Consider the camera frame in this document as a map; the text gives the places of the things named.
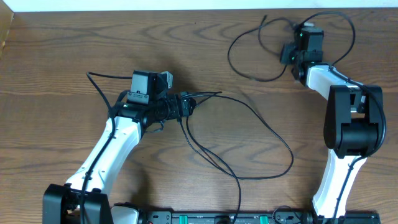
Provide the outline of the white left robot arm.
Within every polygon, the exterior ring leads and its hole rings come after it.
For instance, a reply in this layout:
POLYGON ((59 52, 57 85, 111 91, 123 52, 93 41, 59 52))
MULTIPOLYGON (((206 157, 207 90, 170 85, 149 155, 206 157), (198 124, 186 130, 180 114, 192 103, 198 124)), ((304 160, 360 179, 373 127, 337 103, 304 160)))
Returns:
POLYGON ((108 100, 108 119, 95 147, 65 184, 51 184, 43 196, 43 223, 140 223, 138 209, 111 206, 108 197, 131 151, 154 123, 192 115, 197 103, 187 92, 170 94, 170 72, 135 70, 131 87, 108 100))

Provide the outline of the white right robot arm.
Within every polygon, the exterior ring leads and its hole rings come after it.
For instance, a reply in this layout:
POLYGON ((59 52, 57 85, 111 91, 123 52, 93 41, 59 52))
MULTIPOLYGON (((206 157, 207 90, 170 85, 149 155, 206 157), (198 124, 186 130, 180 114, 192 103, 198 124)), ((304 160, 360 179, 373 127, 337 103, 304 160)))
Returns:
POLYGON ((363 215, 347 215, 346 202, 358 172, 386 135, 382 89, 356 82, 324 62, 323 39, 321 28, 298 26, 280 56, 282 64, 293 66, 297 81, 327 101, 323 138, 328 160, 312 199, 313 221, 368 223, 363 215))

